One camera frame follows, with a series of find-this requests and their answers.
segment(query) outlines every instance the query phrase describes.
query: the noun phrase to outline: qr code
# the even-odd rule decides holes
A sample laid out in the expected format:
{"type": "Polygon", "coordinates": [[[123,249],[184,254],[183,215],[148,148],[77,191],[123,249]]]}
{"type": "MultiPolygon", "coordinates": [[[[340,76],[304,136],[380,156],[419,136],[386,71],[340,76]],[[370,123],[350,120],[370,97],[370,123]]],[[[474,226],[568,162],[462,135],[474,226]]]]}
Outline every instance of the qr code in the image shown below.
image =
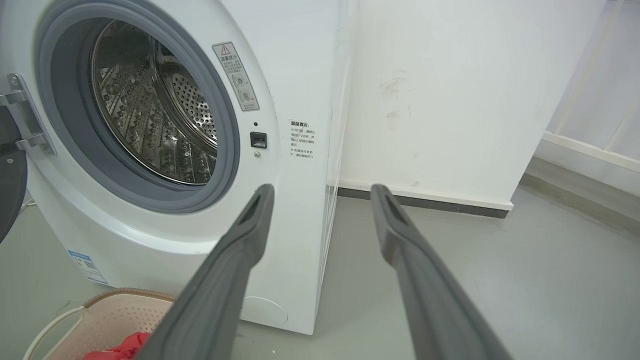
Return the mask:
{"type": "Polygon", "coordinates": [[[86,265],[86,267],[88,267],[89,269],[95,269],[95,266],[93,265],[93,263],[91,261],[87,261],[87,260],[83,260],[84,264],[86,265]]]}

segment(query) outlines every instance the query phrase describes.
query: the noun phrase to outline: blue and white label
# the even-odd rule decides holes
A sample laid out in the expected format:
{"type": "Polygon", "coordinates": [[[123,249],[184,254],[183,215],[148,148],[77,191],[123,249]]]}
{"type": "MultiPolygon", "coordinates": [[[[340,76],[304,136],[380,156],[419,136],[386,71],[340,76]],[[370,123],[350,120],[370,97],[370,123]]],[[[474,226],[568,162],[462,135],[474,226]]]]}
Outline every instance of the blue and white label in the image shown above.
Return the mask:
{"type": "Polygon", "coordinates": [[[95,267],[95,264],[87,255],[82,255],[75,251],[69,251],[69,255],[73,258],[73,260],[78,264],[80,271],[86,276],[87,279],[99,282],[101,284],[108,285],[107,280],[104,279],[104,276],[100,274],[98,269],[95,267]]]}

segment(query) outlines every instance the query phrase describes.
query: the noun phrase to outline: plastic basket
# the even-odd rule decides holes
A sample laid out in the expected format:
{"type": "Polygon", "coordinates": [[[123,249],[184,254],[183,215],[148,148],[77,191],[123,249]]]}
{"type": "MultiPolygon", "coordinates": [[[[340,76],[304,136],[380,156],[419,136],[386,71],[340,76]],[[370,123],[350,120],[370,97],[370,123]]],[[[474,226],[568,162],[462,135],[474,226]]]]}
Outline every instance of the plastic basket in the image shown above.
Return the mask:
{"type": "Polygon", "coordinates": [[[102,293],[53,320],[33,340],[24,359],[31,360],[59,324],[72,316],[78,321],[47,353],[45,359],[82,359],[91,351],[115,347],[138,331],[152,332],[173,305],[173,295],[134,288],[102,293]]]}

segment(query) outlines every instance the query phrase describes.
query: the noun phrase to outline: white railing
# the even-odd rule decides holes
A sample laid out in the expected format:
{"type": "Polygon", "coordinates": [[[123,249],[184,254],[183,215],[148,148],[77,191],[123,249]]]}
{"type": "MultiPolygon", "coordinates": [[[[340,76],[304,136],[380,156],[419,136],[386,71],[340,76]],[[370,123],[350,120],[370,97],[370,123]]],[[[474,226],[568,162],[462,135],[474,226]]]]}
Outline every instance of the white railing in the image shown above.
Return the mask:
{"type": "Polygon", "coordinates": [[[620,9],[622,8],[622,4],[625,0],[617,0],[616,5],[614,7],[613,12],[609,16],[607,23],[605,25],[604,31],[600,35],[598,39],[598,43],[595,47],[594,53],[589,59],[589,62],[586,65],[585,71],[582,74],[577,90],[572,94],[567,107],[564,109],[563,115],[560,118],[560,121],[556,128],[553,131],[545,131],[542,136],[542,140],[554,143],[561,147],[566,147],[567,149],[571,149],[573,151],[581,152],[585,155],[591,156],[596,159],[600,159],[606,161],[608,163],[612,163],[619,167],[623,167],[629,169],[634,172],[640,173],[640,160],[630,158],[628,156],[619,154],[617,152],[612,151],[616,142],[620,139],[620,135],[624,134],[628,129],[629,124],[632,119],[637,115],[640,110],[640,99],[638,99],[634,104],[632,104],[629,109],[625,112],[624,117],[620,120],[618,127],[615,132],[611,135],[607,143],[603,147],[598,147],[595,145],[591,145],[590,143],[582,142],[580,140],[576,140],[567,136],[563,136],[562,132],[565,129],[570,115],[577,103],[578,98],[582,94],[584,88],[586,87],[587,80],[593,71],[593,68],[602,53],[604,45],[611,33],[611,29],[613,28],[616,20],[618,19],[618,14],[620,13],[620,9]]]}

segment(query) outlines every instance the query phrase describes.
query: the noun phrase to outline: white wall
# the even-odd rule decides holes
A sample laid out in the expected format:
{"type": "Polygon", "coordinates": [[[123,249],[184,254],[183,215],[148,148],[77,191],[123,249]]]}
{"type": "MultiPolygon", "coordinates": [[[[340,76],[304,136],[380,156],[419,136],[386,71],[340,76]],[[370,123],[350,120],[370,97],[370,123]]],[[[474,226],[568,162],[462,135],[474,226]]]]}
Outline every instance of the white wall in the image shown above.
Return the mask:
{"type": "MultiPolygon", "coordinates": [[[[549,131],[556,128],[570,97],[577,91],[587,62],[614,5],[614,1],[607,2],[589,45],[549,124],[549,131]]],[[[640,111],[633,115],[632,110],[637,101],[640,101],[640,1],[625,1],[562,135],[604,146],[622,118],[629,116],[630,126],[612,150],[640,159],[640,111]]],[[[640,196],[640,174],[637,172],[545,141],[540,142],[536,156],[640,196]]]]}
{"type": "Polygon", "coordinates": [[[361,1],[340,185],[509,209],[603,5],[361,1]]]}

